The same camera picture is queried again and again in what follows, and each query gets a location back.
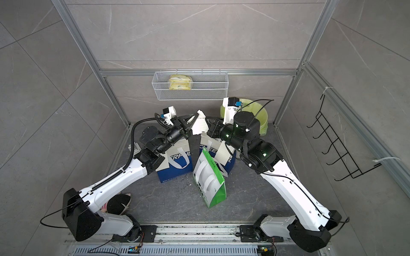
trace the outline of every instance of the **white paper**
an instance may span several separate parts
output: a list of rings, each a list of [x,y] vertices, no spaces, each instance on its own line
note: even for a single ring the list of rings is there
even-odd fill
[[[161,171],[163,169],[168,169],[169,168],[169,163],[168,163],[168,155],[166,152],[164,154],[161,154],[161,156],[165,157],[165,159],[162,161],[162,163],[158,166],[158,168],[155,171]]]
[[[201,134],[203,132],[207,132],[208,131],[208,125],[205,121],[205,114],[201,111],[198,110],[197,112],[198,118],[196,119],[195,123],[192,126],[192,134],[193,135],[197,135],[197,134]]]
[[[235,150],[232,146],[228,146],[228,148],[232,153]],[[222,165],[226,165],[230,157],[231,157],[231,154],[226,149],[225,141],[222,141],[221,145],[219,146],[218,151],[215,154],[215,159],[218,162],[220,162]]]

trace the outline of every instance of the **wall hook rack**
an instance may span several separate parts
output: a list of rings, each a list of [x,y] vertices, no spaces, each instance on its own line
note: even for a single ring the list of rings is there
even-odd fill
[[[319,136],[313,137],[313,138],[314,138],[314,139],[318,139],[318,138],[320,138],[323,134],[326,134],[326,136],[328,137],[329,141],[331,142],[331,144],[330,144],[328,150],[326,151],[326,153],[325,153],[325,152],[322,152],[322,154],[324,154],[324,155],[328,154],[329,151],[330,151],[330,149],[333,147],[333,148],[335,149],[337,155],[339,156],[339,158],[336,159],[333,163],[326,163],[326,164],[327,164],[327,165],[333,165],[333,164],[335,164],[336,162],[338,162],[339,160],[341,160],[341,161],[343,162],[343,165],[345,166],[347,172],[349,173],[348,175],[346,175],[345,177],[343,177],[343,178],[341,178],[341,179],[335,179],[335,181],[344,180],[345,178],[347,178],[347,177],[349,177],[349,176],[352,177],[353,179],[355,179],[355,178],[357,178],[357,177],[359,177],[359,176],[362,176],[363,174],[365,174],[365,173],[367,173],[367,172],[370,172],[371,170],[373,170],[373,169],[379,167],[379,166],[381,165],[381,163],[375,164],[375,165],[373,166],[373,168],[371,168],[370,170],[364,171],[364,172],[359,168],[359,166],[357,165],[356,161],[353,159],[352,155],[349,153],[349,151],[347,150],[346,146],[344,145],[344,143],[343,143],[342,140],[340,139],[339,135],[335,132],[335,130],[333,129],[333,127],[330,125],[330,123],[328,122],[328,120],[326,119],[326,117],[325,117],[325,116],[323,115],[323,113],[322,113],[322,106],[323,106],[323,102],[324,102],[324,100],[325,100],[325,95],[322,94],[322,96],[320,97],[320,99],[322,100],[322,103],[321,103],[321,105],[320,105],[319,112],[318,112],[317,115],[315,116],[316,121],[315,121],[311,126],[306,126],[306,127],[307,127],[307,128],[312,128],[316,123],[319,123],[319,125],[320,125],[320,126],[322,127],[322,129],[323,129],[323,132],[322,132]],[[324,126],[326,126],[326,128],[320,123],[320,121],[319,121],[319,118],[320,118],[320,117],[323,117],[323,119],[326,121],[327,125],[324,125]],[[331,129],[331,130],[333,131],[333,133],[336,135],[336,139],[335,139],[335,140],[332,141],[332,139],[330,138],[330,136],[329,136],[329,134],[328,134],[328,132],[327,132],[328,129]],[[339,142],[342,144],[343,148],[344,148],[345,151],[346,151],[345,154],[341,155],[341,153],[339,152],[339,150],[337,150],[337,148],[336,148],[336,146],[335,146],[335,142],[337,142],[337,141],[339,141]],[[348,168],[347,165],[346,165],[345,160],[343,160],[343,157],[345,157],[345,156],[351,158],[351,160],[353,161],[353,163],[354,163],[355,166],[356,166],[356,170],[355,170],[355,171],[350,172],[349,168]]]

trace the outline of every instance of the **black mounting plate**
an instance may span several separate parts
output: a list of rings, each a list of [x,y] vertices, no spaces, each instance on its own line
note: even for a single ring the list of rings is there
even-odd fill
[[[241,236],[241,242],[260,242],[256,237],[252,225],[240,225],[239,232],[243,234],[243,236]],[[274,236],[273,239],[269,238],[268,242],[283,242],[283,237],[280,236]]]
[[[144,232],[144,239],[142,242],[154,242],[155,233],[157,232],[157,226],[155,225],[141,225],[141,230]],[[123,236],[113,235],[113,242],[128,242]],[[138,238],[134,242],[140,242],[141,238]]]

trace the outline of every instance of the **bag handle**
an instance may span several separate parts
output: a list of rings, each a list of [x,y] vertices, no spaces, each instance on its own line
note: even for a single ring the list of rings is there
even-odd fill
[[[202,161],[202,163],[200,163],[198,169],[196,170],[195,173],[195,181],[198,183],[199,181],[199,176],[201,175],[202,170],[205,168],[205,166],[207,166],[208,161]]]
[[[220,171],[222,173],[222,176],[228,177],[228,172],[225,170],[225,168],[223,167],[223,165],[218,162],[218,160],[216,160],[215,158],[212,157],[212,159],[214,160],[214,162],[218,165],[218,167],[220,168]]]
[[[206,145],[206,151],[208,151],[209,152],[209,150],[211,149],[211,146],[212,146],[212,141],[211,140],[208,140],[208,145]]]
[[[177,169],[184,169],[189,164],[188,155],[185,153],[185,151],[181,147],[178,148],[178,152],[182,155],[182,157],[185,159],[185,162],[187,164],[182,167],[180,164],[175,162],[174,159],[172,159],[170,156],[168,156],[168,162],[169,162],[170,165],[172,165],[173,167],[175,167]]]
[[[210,185],[214,180],[216,180],[216,176],[215,176],[215,174],[212,173],[212,174],[206,179],[206,181],[205,181],[205,183],[204,183],[204,191],[207,191],[207,190],[208,190],[209,185]]]
[[[212,141],[208,140],[208,145],[206,146],[206,151],[209,152],[209,149],[211,148],[211,146],[212,146]],[[212,159],[215,161],[215,163],[221,169],[222,175],[225,176],[225,177],[228,177],[228,172],[225,170],[225,168],[223,168],[223,165],[220,162],[218,162],[218,160],[216,160],[214,157],[212,157]]]

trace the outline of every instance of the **aluminum frame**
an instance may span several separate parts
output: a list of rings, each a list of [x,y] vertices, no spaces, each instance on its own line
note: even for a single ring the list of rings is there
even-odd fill
[[[109,100],[111,101],[112,105],[114,106],[115,110],[120,116],[125,127],[129,127],[130,121],[128,120],[127,115],[125,114],[124,109],[121,107],[120,103],[118,102],[117,97],[113,93],[111,87],[109,86],[105,78],[100,74],[100,66],[98,65],[98,62],[96,61],[93,53],[91,52],[86,41],[84,40],[84,37],[82,36],[80,29],[75,23],[74,18],[72,17],[65,1],[64,0],[51,0],[51,2],[54,4],[54,7],[60,14],[64,23],[66,24],[75,43],[77,44],[81,53],[84,55],[84,58],[87,60],[88,64],[90,65],[91,70],[94,72],[95,76],[97,77],[97,80],[100,82],[102,88],[104,89]]]
[[[303,66],[305,72],[313,79],[315,84],[324,91],[327,99],[333,104],[336,110],[355,130],[357,135],[378,158],[395,156],[393,151],[372,131],[365,121],[349,106],[337,91],[331,87],[329,82],[310,64],[305,62]],[[410,170],[404,163],[397,159],[386,159],[381,162],[384,168],[390,173],[401,189],[410,198]]]
[[[327,0],[326,1],[325,7],[323,8],[323,11],[319,17],[319,21],[316,24],[313,34],[310,37],[309,43],[307,44],[306,50],[303,53],[301,61],[298,65],[297,74],[295,77],[293,77],[292,81],[290,82],[290,85],[285,93],[285,96],[283,97],[282,103],[279,106],[279,110],[276,113],[276,116],[273,120],[273,125],[275,125],[276,127],[279,125],[279,122],[282,119],[283,114],[285,113],[285,110],[287,106],[289,105],[290,99],[292,98],[292,95],[295,92],[298,82],[303,74],[303,63],[306,61],[309,61],[310,58],[312,57],[312,54],[314,50],[316,49],[316,46],[320,38],[322,37],[323,32],[326,29],[326,26],[328,25],[330,19],[332,18],[332,15],[338,3],[339,3],[339,0]]]
[[[296,75],[291,68],[270,69],[103,69],[102,76],[153,76],[155,72],[227,72],[228,75]]]

